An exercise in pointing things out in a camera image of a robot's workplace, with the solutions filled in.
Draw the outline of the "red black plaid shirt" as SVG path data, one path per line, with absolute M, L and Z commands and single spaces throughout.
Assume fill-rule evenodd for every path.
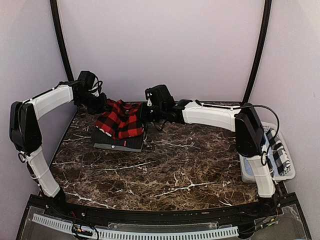
M 94 126 L 114 140 L 138 137 L 144 133 L 141 103 L 126 103 L 108 99 L 107 110 L 96 119 Z

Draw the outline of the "black pinstripe shirt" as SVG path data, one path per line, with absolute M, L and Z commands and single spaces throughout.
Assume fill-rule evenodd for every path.
M 91 134 L 91 141 L 99 144 L 110 144 L 117 146 L 133 147 L 138 148 L 144 143 L 144 135 L 139 135 L 135 137 L 124 138 L 120 140 L 115 140 L 107 134 L 103 133 L 98 128 L 94 128 Z

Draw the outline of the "grey shirt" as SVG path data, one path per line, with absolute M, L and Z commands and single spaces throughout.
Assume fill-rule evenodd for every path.
M 123 151 L 123 152 L 141 152 L 143 149 L 143 145 L 140 145 L 138 148 L 128 147 L 128 146 L 120 146 L 114 144 L 106 144 L 106 143 L 94 143 L 94 148 L 103 149 L 103 150 L 113 150 L 113 151 Z

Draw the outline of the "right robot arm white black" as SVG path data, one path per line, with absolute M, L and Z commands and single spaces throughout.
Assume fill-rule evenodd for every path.
M 165 120 L 179 124 L 201 124 L 223 128 L 235 133 L 237 152 L 247 159 L 257 185 L 259 197 L 255 213 L 266 217 L 275 208 L 271 197 L 276 181 L 268 153 L 271 144 L 256 112 L 257 105 L 240 106 L 205 104 L 199 100 L 175 101 L 168 88 L 160 84 L 145 90 L 146 105 L 142 116 L 149 122 Z

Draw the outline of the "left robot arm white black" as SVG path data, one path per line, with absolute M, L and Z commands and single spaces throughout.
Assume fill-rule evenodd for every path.
M 63 190 L 53 177 L 43 153 L 40 120 L 69 103 L 85 106 L 93 115 L 104 112 L 107 97 L 102 86 L 103 82 L 94 73 L 84 70 L 77 80 L 61 81 L 43 93 L 12 103 L 9 138 L 18 151 L 20 162 L 26 164 L 31 178 L 46 197 L 57 198 L 63 195 Z

